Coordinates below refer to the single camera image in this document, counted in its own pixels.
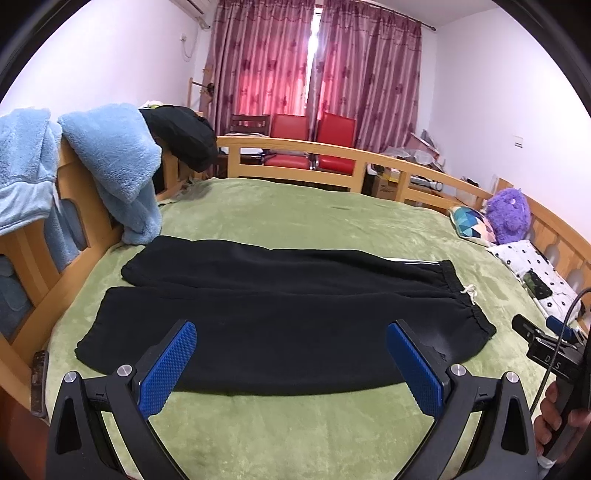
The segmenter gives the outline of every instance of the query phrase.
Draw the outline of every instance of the wooden bed frame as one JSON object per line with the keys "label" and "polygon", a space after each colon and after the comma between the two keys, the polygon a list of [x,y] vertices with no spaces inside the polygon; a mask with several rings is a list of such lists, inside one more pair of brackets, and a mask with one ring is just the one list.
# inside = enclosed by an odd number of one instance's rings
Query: wooden bed frame
{"label": "wooden bed frame", "polygon": [[[469,183],[426,167],[353,148],[277,138],[244,137],[219,137],[218,146],[229,148],[228,177],[296,180],[346,187],[360,193],[366,164],[372,163],[401,172],[395,197],[398,202],[412,200],[439,209],[461,205],[459,200],[409,188],[412,175],[429,177],[472,194],[476,197],[477,207],[492,196]],[[296,168],[243,165],[240,163],[241,147],[304,151],[350,158],[355,160],[355,169],[351,176],[346,176]],[[172,154],[163,153],[165,191],[157,196],[158,200],[177,193],[193,174],[186,166],[179,165]],[[503,180],[499,186],[509,184]],[[45,243],[42,220],[0,237],[0,254],[12,261],[34,307],[10,342],[0,335],[0,393],[7,393],[27,410],[31,408],[30,365],[33,354],[46,346],[53,326],[71,305],[92,268],[121,239],[121,228],[113,225],[90,173],[65,140],[61,144],[57,187],[62,199],[69,199],[76,205],[88,245],[61,274],[53,264]],[[565,277],[571,270],[582,268],[586,286],[591,285],[591,245],[551,211],[533,199],[529,201],[536,246],[543,251],[548,245],[556,244],[561,253],[557,266],[560,274]]]}

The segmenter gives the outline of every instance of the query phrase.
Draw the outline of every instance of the black cable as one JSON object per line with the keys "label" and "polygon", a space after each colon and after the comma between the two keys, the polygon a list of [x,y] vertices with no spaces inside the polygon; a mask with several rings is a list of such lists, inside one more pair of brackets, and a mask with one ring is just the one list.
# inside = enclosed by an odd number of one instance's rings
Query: black cable
{"label": "black cable", "polygon": [[544,378],[542,379],[542,383],[540,384],[540,387],[538,389],[538,393],[536,393],[535,398],[534,398],[534,402],[531,404],[530,415],[534,414],[535,408],[538,406],[538,402],[540,401],[540,398],[542,397],[542,394],[544,393],[544,388],[546,386],[546,383],[548,382],[548,378],[550,376],[550,373],[552,372],[552,369],[554,368],[554,363],[556,362],[556,357],[558,356],[558,350],[560,349],[560,345],[562,344],[562,338],[564,337],[564,332],[566,331],[566,325],[569,322],[569,318],[570,318],[571,314],[573,313],[573,310],[576,307],[579,300],[586,293],[591,293],[591,287],[587,287],[587,288],[584,288],[583,290],[581,290],[581,292],[579,292],[577,297],[573,300],[572,304],[570,304],[569,311],[566,313],[566,317],[564,318],[564,321],[562,322],[562,328],[560,329],[560,335],[558,335],[558,342],[556,342],[556,347],[554,348],[554,354],[552,355],[552,360],[550,360],[550,363],[548,364],[548,368],[546,369],[546,373],[544,374]]}

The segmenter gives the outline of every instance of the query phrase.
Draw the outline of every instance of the metal screw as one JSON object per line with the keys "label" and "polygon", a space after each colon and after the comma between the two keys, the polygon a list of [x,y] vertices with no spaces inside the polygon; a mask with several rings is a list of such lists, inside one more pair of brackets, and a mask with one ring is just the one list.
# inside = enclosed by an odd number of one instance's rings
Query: metal screw
{"label": "metal screw", "polygon": [[131,368],[131,365],[128,365],[128,364],[121,365],[117,369],[117,375],[119,375],[120,377],[127,377],[131,373],[132,370],[133,370],[133,368]]}
{"label": "metal screw", "polygon": [[517,375],[515,372],[507,372],[506,375],[507,380],[511,383],[517,383],[519,381],[519,375]]}
{"label": "metal screw", "polygon": [[64,375],[64,382],[72,383],[76,379],[76,372],[68,372]]}
{"label": "metal screw", "polygon": [[464,375],[466,375],[466,367],[464,367],[463,365],[454,364],[452,365],[451,370],[452,373],[457,377],[463,377]]}

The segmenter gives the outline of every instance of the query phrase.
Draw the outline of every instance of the cable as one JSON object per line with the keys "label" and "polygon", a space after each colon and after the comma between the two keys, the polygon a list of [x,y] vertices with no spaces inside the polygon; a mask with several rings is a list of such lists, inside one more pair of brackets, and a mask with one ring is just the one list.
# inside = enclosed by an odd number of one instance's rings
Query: cable
{"label": "cable", "polygon": [[195,53],[195,48],[197,47],[198,37],[199,37],[199,29],[197,29],[197,32],[195,33],[195,40],[193,41],[193,48],[191,49],[191,55],[187,55],[187,49],[185,48],[185,44],[187,43],[187,40],[181,40],[181,43],[183,44],[183,54],[188,59],[188,60],[185,60],[185,62],[190,61],[191,58],[193,57],[193,54]]}
{"label": "cable", "polygon": [[534,402],[531,405],[530,415],[534,414],[535,408],[538,406],[538,402],[540,401],[540,398],[542,397],[542,394],[544,393],[544,388],[546,386],[546,383],[548,382],[548,378],[550,376],[550,373],[552,372],[552,369],[554,368],[554,363],[556,362],[556,357],[558,356],[558,350],[560,350],[560,345],[562,344],[562,338],[564,337],[564,332],[566,331],[566,324],[569,322],[569,318],[570,318],[571,314],[573,313],[573,310],[576,307],[579,300],[587,293],[591,293],[591,287],[587,287],[587,288],[584,288],[583,290],[581,290],[581,292],[573,300],[572,304],[570,304],[569,310],[566,313],[566,317],[564,318],[564,321],[562,322],[562,328],[560,329],[560,335],[558,336],[558,342],[556,342],[556,347],[554,347],[554,354],[552,355],[552,360],[550,360],[550,363],[548,364],[548,368],[546,369],[546,373],[544,374],[544,378],[542,379],[542,383],[540,384],[540,387],[538,389],[538,393],[535,394]]}

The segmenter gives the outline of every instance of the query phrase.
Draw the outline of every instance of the window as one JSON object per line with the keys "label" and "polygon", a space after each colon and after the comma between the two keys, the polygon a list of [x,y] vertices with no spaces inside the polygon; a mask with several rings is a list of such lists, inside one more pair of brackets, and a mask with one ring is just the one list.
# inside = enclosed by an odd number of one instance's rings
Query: window
{"label": "window", "polygon": [[308,90],[310,89],[310,77],[312,76],[312,62],[314,62],[314,55],[318,48],[318,30],[320,28],[320,17],[322,16],[322,9],[316,7],[314,9],[314,16],[312,17],[312,35],[308,41],[308,62],[306,64],[306,88],[304,89],[304,101],[308,100]]}

